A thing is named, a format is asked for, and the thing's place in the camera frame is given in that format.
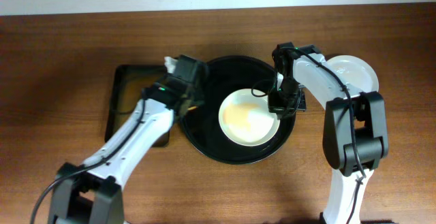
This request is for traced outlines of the light grey plate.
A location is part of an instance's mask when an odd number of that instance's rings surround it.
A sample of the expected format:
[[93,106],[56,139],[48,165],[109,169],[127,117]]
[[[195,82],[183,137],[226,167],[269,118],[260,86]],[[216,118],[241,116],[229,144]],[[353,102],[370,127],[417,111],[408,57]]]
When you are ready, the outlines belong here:
[[339,55],[326,64],[346,83],[365,93],[379,90],[379,80],[374,69],[365,61],[351,55]]

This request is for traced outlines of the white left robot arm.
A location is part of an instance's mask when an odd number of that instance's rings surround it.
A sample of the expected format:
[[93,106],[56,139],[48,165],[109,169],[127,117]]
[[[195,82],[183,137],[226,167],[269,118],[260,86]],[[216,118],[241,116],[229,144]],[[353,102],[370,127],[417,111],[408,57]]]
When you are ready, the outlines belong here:
[[174,123],[203,101],[205,78],[166,76],[145,89],[119,130],[81,165],[65,163],[54,182],[49,223],[126,222],[123,190],[136,166]]

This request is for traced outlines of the cream white plate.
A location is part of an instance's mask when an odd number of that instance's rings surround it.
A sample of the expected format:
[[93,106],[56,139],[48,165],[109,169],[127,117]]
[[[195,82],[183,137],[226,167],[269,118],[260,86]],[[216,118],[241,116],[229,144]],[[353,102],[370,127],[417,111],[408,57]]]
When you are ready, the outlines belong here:
[[229,140],[248,147],[267,143],[280,126],[277,115],[268,110],[267,96],[256,89],[229,94],[219,106],[218,120]]

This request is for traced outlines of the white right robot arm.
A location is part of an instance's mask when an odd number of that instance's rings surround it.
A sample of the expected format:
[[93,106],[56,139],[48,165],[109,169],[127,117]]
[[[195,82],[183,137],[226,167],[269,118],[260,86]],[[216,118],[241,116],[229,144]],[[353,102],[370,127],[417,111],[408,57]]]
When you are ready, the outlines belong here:
[[275,77],[268,109],[278,119],[304,110],[306,88],[323,106],[322,147],[332,169],[330,194],[320,223],[359,223],[369,179],[388,154],[383,97],[376,77],[339,74],[314,45],[279,44],[272,52]]

